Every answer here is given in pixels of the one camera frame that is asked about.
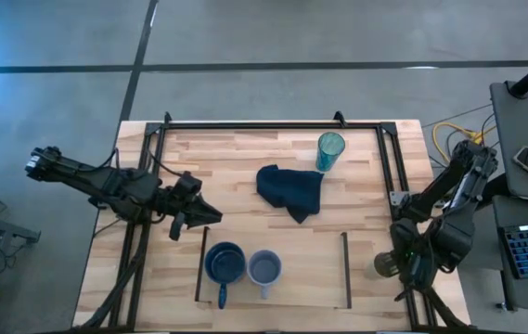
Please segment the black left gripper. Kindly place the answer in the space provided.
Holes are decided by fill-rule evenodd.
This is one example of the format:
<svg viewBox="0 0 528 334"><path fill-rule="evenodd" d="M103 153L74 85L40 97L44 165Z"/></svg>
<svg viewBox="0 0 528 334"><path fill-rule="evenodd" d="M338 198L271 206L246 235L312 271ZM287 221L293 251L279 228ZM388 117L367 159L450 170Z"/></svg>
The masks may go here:
<svg viewBox="0 0 528 334"><path fill-rule="evenodd" d="M188 229L201 225L220 223L223 214L200 195L199 186L167 186L159 188L155 211L160 216L172 216L169 238L178 241L182 227Z"/></svg>

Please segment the dark blue mug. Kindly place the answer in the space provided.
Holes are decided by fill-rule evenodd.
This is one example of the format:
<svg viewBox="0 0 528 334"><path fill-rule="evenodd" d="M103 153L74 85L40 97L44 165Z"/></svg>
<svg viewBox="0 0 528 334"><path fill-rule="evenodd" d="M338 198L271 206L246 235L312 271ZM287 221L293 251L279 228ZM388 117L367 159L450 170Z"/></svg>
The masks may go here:
<svg viewBox="0 0 528 334"><path fill-rule="evenodd" d="M208 278L219 285L217 304L219 309L224 309L228 286L238 282L245 274L245 254L233 242L219 242L206 253L204 267Z"/></svg>

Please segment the grey mug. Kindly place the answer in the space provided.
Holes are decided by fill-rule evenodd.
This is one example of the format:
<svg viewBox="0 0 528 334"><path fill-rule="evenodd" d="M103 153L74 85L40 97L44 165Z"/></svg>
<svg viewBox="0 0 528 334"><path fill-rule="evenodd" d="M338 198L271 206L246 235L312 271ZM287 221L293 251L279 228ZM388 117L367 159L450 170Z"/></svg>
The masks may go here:
<svg viewBox="0 0 528 334"><path fill-rule="evenodd" d="M261 298L267 300L270 289L282 274L282 262L272 250L258 250L248 261L247 274L260 287Z"/></svg>

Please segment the teal faceted tumbler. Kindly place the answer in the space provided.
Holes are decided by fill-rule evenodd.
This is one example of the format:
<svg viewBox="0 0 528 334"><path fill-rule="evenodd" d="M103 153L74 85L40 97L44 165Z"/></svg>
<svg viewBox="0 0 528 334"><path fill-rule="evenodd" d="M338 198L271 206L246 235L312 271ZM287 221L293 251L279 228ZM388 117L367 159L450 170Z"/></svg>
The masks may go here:
<svg viewBox="0 0 528 334"><path fill-rule="evenodd" d="M328 172L345 150L344 138L335 132L326 132L317 140L316 168Z"/></svg>

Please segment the dark blue cloth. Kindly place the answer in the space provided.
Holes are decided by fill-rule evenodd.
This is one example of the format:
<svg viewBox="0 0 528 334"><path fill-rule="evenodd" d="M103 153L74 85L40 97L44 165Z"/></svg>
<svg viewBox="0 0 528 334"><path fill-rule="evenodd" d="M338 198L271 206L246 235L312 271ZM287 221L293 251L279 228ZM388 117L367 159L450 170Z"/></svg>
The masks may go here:
<svg viewBox="0 0 528 334"><path fill-rule="evenodd" d="M315 171L262 167L256 174L257 193L274 208L285 208L298 224L320 212L324 175Z"/></svg>

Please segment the grey side desk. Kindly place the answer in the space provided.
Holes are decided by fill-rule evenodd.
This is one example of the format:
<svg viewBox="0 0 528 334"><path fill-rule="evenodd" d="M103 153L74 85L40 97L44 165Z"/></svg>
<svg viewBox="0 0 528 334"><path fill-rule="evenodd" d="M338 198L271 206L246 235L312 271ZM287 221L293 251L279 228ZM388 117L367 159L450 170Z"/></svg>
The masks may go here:
<svg viewBox="0 0 528 334"><path fill-rule="evenodd" d="M521 148L528 147L528 94L517 98L509 92L511 86L511 82L490 85L505 169L487 187L487 192L493 195L491 204L499 241L503 240L504 227L528 225L528 172L513 161ZM508 310L528 309L528 278L513 277L510 256L505 250L501 251L501 263L502 306Z"/></svg>

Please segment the black table frame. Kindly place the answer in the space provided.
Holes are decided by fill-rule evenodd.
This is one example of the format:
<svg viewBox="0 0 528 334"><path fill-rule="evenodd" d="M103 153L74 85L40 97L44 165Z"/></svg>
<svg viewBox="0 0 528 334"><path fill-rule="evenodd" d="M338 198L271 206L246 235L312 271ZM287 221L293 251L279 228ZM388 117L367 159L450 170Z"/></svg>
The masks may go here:
<svg viewBox="0 0 528 334"><path fill-rule="evenodd" d="M266 165L311 170L316 142L340 134L346 149L323 178L319 214L298 224L256 191ZM419 294L403 298L397 278L366 278L376 254L392 246L389 195L420 191L433 174L416 120L329 122L172 122L166 130L165 184L169 170L189 170L202 181L204 198L223 214L220 223L184 230L169 239L168 225L152 227L140 287L135 329L139 332L314 332L407 330L413 322L438 323ZM343 236L347 308L237 305L219 309L218 286L200 260L210 229L297 229Z"/></svg>

